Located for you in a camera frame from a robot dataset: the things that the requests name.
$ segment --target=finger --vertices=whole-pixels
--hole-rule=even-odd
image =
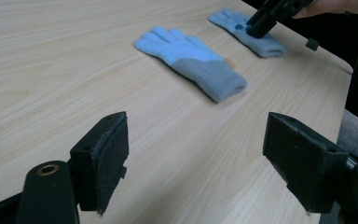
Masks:
[[[196,46],[199,49],[204,49],[204,50],[208,50],[208,51],[212,51],[206,44],[204,44],[198,37],[195,37],[193,35],[188,35],[186,37],[186,39],[193,44],[194,46]]]
[[[149,40],[140,38],[135,41],[134,47],[143,53],[158,56],[160,45],[157,45]]]
[[[163,45],[166,43],[163,39],[161,39],[159,36],[155,35],[154,33],[145,33],[143,38],[158,45]]]
[[[234,19],[234,12],[232,12],[230,9],[225,7],[225,8],[223,8],[222,12],[226,17],[228,17],[230,19]]]
[[[242,13],[234,12],[234,20],[235,21],[245,21],[245,18],[243,17]]]
[[[166,31],[160,26],[153,28],[152,32],[168,43],[172,43],[175,41],[175,38],[168,31]]]
[[[170,34],[178,40],[185,39],[185,35],[180,30],[172,29]]]
[[[339,0],[315,0],[309,6],[302,8],[295,19],[307,18],[323,13],[345,11],[344,4]]]

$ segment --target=brass grommet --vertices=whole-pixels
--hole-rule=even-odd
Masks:
[[[58,171],[58,168],[60,166],[57,164],[49,164],[49,165],[45,165],[44,167],[40,168],[37,171],[38,175],[44,176],[44,175],[52,175],[54,173],[56,173]]]

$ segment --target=light blue glove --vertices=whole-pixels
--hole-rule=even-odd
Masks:
[[[240,12],[224,8],[221,12],[214,13],[208,20],[229,31],[260,57],[282,57],[286,53],[286,49],[272,35],[266,34],[263,38],[257,39],[246,33],[246,22],[250,18],[244,17]]]
[[[245,89],[245,78],[195,36],[155,27],[134,45],[160,58],[179,74],[195,81],[212,99],[222,102]]]

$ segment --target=wood grain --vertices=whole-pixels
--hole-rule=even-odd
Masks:
[[[237,0],[0,1],[0,201],[26,173],[69,150],[102,117],[127,111],[128,172],[82,223],[318,223],[261,154],[269,111],[337,140],[351,68],[277,25],[288,49],[260,59],[207,21]],[[137,51],[153,26],[196,35],[249,82],[216,104]]]

